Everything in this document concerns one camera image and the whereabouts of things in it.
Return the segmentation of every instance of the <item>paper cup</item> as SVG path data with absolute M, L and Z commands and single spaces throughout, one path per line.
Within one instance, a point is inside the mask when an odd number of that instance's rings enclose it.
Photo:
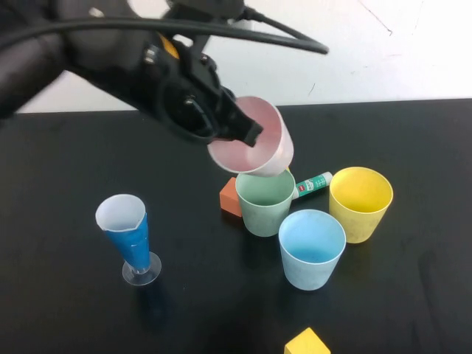
M 239 175 L 236 192 L 246 228 L 261 237 L 274 236 L 288 214 L 295 179 L 287 170 L 275 177 Z
M 134 271 L 148 271 L 148 216 L 141 199 L 129 194 L 114 195 L 101 203 L 95 218 Z
M 337 172 L 330 185 L 330 214 L 346 230 L 348 243 L 367 240 L 393 199 L 389 181 L 365 167 Z
M 285 277 L 295 288 L 310 291 L 330 279 L 346 247 L 346 234 L 329 214 L 301 210 L 283 221 L 279 242 Z
M 243 142 L 216 140 L 208 151 L 218 166 L 231 173 L 253 176 L 277 176 L 291 163 L 294 144 L 279 110 L 257 97 L 241 97 L 237 105 L 251 119 L 263 127 L 256 145 Z

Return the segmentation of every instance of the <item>orange block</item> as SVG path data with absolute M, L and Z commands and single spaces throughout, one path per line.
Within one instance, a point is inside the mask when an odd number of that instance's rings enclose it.
M 232 177 L 220 192 L 220 206 L 222 210 L 242 216 L 236 192 L 236 178 Z

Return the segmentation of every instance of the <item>yellow block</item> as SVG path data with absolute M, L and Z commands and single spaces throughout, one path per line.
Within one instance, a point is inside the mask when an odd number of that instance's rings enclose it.
M 330 354 L 331 351 L 325 343 L 307 328 L 285 346 L 284 354 Z
M 330 214 L 344 227 L 348 243 L 367 240 L 393 199 L 392 185 L 365 167 L 337 172 L 330 185 Z

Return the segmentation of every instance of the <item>clear plastic stand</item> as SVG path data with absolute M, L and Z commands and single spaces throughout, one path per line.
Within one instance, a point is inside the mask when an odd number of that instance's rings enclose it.
M 149 252 L 150 267 L 147 271 L 137 271 L 131 267 L 128 262 L 123 264 L 123 278 L 126 282 L 134 286 L 143 286 L 151 284 L 160 275 L 162 263 L 159 256 L 153 252 Z

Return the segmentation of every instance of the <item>cup rim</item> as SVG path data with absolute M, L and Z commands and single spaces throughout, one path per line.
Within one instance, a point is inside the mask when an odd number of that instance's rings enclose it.
M 101 209 L 103 208 L 103 205 L 107 202 L 110 202 L 110 201 L 113 201 L 114 199 L 118 199 L 118 198 L 123 198 L 123 197 L 132 197 L 133 199 L 136 199 L 142 206 L 142 209 L 143 209 L 143 213 L 142 213 L 142 217 L 139 219 L 138 223 L 136 224 L 135 227 L 131 227 L 129 229 L 123 229 L 123 230 L 112 230 L 112 229 L 104 229 L 102 228 L 102 226 L 99 224 L 99 212 L 101 211 Z M 145 216 L 146 216 L 146 206 L 145 206 L 145 203 L 144 201 L 141 200 L 141 198 L 139 197 L 136 197 L 135 195 L 132 195 L 132 194 L 115 194 L 115 195 L 112 195 L 111 197 L 108 197 L 106 198 L 104 201 L 102 201 L 102 203 L 100 203 L 100 205 L 98 206 L 97 208 L 97 211 L 95 212 L 95 221 L 97 222 L 97 225 L 103 230 L 103 231 L 109 231 L 109 232 L 116 232 L 116 233 L 121 233 L 121 232 L 129 232 L 129 231 L 135 231 L 138 229 L 139 225 L 141 225 L 142 221 L 145 219 Z
M 242 99 L 242 98 L 255 98 L 257 100 L 260 100 L 260 101 L 264 101 L 265 103 L 268 103 L 276 112 L 277 112 L 277 116 L 279 117 L 279 122 L 280 122 L 280 139 L 279 139 L 279 144 L 277 145 L 277 149 L 275 149 L 274 153 L 272 154 L 271 158 L 269 160 L 267 160 L 266 162 L 264 162 L 264 164 L 262 164 L 261 166 L 257 167 L 257 168 L 254 168 L 253 170 L 246 170 L 246 171 L 238 171 L 238 170 L 232 170 L 226 166 L 224 166 L 220 160 L 216 159 L 215 157 L 215 154 L 213 153 L 213 150 L 212 150 L 212 147 L 211 147 L 211 144 L 208 144 L 207 146 L 207 149 L 208 149 L 208 152 L 209 152 L 209 155 L 212 157 L 212 160 L 219 166 L 221 167 L 223 170 L 225 171 L 228 171 L 230 173 L 240 173 L 240 174 L 250 174 L 250 173 L 256 173 L 256 172 L 259 172 L 261 171 L 265 166 L 267 166 L 270 162 L 272 162 L 272 160 L 275 159 L 275 156 L 277 154 L 277 151 L 280 149 L 280 146 L 282 146 L 282 137 L 283 137 L 283 134 L 284 134 L 284 129 L 283 127 L 285 126 L 285 122 L 283 121 L 283 118 L 282 118 L 282 115 L 279 111 L 279 109 L 275 106 L 275 105 L 272 105 L 270 102 L 262 99 L 262 98 L 259 98 L 259 97 L 255 97 L 255 96 L 243 96 L 243 97 L 238 97 L 237 99 Z
M 342 171 L 345 171 L 345 170 L 353 170 L 353 169 L 361 169 L 361 170 L 367 170 L 367 171 L 372 171 L 374 173 L 376 173 L 377 175 L 379 175 L 381 178 L 384 179 L 384 181 L 387 183 L 387 185 L 389 186 L 390 188 L 390 200 L 389 202 L 386 204 L 386 206 L 384 206 L 382 209 L 379 209 L 379 210 L 375 210 L 374 212 L 358 212 L 357 210 L 353 210 L 353 209 L 350 209 L 348 208 L 347 206 L 345 206 L 343 203 L 341 203 L 335 196 L 334 196 L 334 193 L 332 192 L 331 190 L 331 186 L 333 185 L 333 181 L 334 181 L 334 178 L 336 177 L 336 175 Z M 393 187 L 392 185 L 390 184 L 389 180 L 384 176 L 382 175 L 381 173 L 377 172 L 376 170 L 373 170 L 372 168 L 368 168 L 368 167 L 362 167 L 362 166 L 353 166 L 353 167 L 346 167 L 346 168 L 343 168 L 342 170 L 339 170 L 338 172 L 336 172 L 333 176 L 333 179 L 331 180 L 331 184 L 330 184 L 330 195 L 333 197 L 333 199 L 336 201 L 336 203 L 338 203 L 341 207 L 343 207 L 344 209 L 346 210 L 349 210 L 350 212 L 355 212 L 357 214 L 361 214 L 361 215 L 369 215 L 369 214 L 377 214 L 378 212 L 383 212 L 384 210 L 386 210 L 388 207 L 390 207 L 390 204 L 393 202 Z
M 280 239 L 280 229 L 282 228 L 283 224 L 289 219 L 292 217 L 292 215 L 296 215 L 300 212 L 307 212 L 309 211 L 310 213 L 313 213 L 314 214 L 323 214 L 325 216 L 328 216 L 329 218 L 333 219 L 340 227 L 341 227 L 341 230 L 342 230 L 342 233 L 343 233 L 343 236 L 344 236 L 344 245 L 342 246 L 342 249 L 341 251 L 333 258 L 331 258 L 330 260 L 327 260 L 325 262 L 319 262 L 319 263 L 313 263 L 313 262 L 307 262 L 305 260 L 300 260 L 299 258 L 295 257 L 292 255 L 292 253 L 290 253 L 289 251 L 287 251 L 287 249 L 285 248 L 285 246 L 283 245 L 282 243 L 282 240 Z M 279 244 L 280 244 L 280 247 L 283 248 L 283 250 L 285 251 L 286 254 L 288 254 L 291 258 L 293 258 L 294 260 L 296 260 L 297 262 L 301 262 L 301 263 L 304 263 L 304 264 L 311 264 L 311 265 L 322 265 L 322 264 L 328 264 L 328 263 L 331 263 L 333 262 L 334 260 L 340 258 L 340 256 L 343 254 L 344 250 L 346 249 L 346 244 L 347 244 L 347 236 L 346 236 L 346 230 L 344 230 L 344 227 L 342 227 L 341 223 L 336 219 L 334 218 L 332 215 L 328 214 L 327 212 L 323 212 L 321 210 L 317 210 L 317 209 L 303 209 L 303 210 L 299 210 L 297 212 L 293 212 L 291 213 L 288 217 L 285 218 L 285 220 L 280 224 L 280 228 L 279 228 Z
M 243 199 L 247 204 L 250 204 L 252 205 L 253 207 L 259 207 L 259 208 L 272 208 L 272 207 L 277 207 L 279 206 L 280 204 L 282 203 L 285 203 L 287 200 L 292 200 L 292 198 L 294 197 L 294 189 L 295 189 L 295 186 L 296 186 L 296 182 L 295 182 L 295 177 L 294 175 L 292 175 L 292 172 L 290 172 L 289 170 L 284 170 L 282 173 L 289 173 L 291 178 L 292 178 L 292 181 L 294 183 L 294 188 L 292 188 L 292 193 L 286 198 L 284 199 L 283 201 L 277 203 L 277 204 L 272 204 L 272 205 L 258 205 L 258 204 L 254 204 L 254 203 L 251 203 L 250 201 L 248 201 L 247 199 L 245 199 L 240 193 L 239 191 L 237 190 L 237 179 L 239 178 L 239 176 L 241 175 L 245 175 L 245 173 L 238 173 L 237 177 L 236 177 L 236 183 L 235 183 L 235 189 L 236 189 L 236 193 L 237 193 L 237 196 L 241 199 Z

